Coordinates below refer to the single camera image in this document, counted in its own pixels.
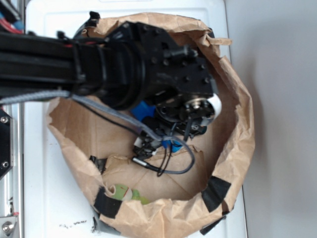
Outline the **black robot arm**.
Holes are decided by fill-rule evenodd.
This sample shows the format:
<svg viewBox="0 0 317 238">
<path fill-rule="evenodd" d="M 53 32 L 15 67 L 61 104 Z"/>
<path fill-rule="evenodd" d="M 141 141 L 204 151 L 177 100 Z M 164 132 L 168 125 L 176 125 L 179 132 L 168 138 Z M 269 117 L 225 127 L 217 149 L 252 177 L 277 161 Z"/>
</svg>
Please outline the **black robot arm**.
<svg viewBox="0 0 317 238">
<path fill-rule="evenodd" d="M 184 140 L 205 133 L 222 107 L 205 59 L 155 26 L 125 22 L 105 38 L 1 34 L 1 104 L 89 95 L 114 115 L 134 114 L 140 160 L 180 147 L 174 133 Z"/>
</svg>

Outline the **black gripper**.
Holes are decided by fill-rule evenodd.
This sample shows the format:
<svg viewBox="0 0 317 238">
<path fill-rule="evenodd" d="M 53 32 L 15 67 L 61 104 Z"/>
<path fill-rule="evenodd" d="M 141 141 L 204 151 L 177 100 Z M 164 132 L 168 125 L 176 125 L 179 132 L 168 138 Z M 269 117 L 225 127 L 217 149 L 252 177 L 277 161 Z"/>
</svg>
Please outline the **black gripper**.
<svg viewBox="0 0 317 238">
<path fill-rule="evenodd" d="M 201 135 L 199 129 L 216 119 L 222 110 L 222 102 L 217 95 L 192 99 L 179 107 L 155 106 L 154 118 L 145 117 L 141 122 L 159 135 L 182 135 L 183 140 Z M 155 141 L 146 132 L 141 132 L 134 143 L 134 153 L 138 159 L 148 159 L 154 155 L 162 142 Z"/>
</svg>

